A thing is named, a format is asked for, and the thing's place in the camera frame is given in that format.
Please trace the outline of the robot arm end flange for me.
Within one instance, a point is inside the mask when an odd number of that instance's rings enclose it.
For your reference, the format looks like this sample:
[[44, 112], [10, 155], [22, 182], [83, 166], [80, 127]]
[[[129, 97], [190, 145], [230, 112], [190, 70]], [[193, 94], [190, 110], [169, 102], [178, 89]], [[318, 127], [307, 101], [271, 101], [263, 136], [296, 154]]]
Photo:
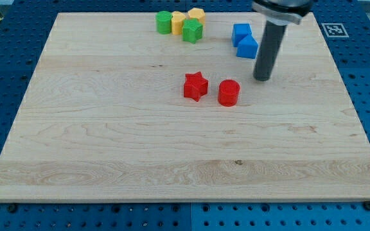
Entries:
[[252, 9], [277, 25], [300, 24], [313, 6], [312, 0], [253, 0]]

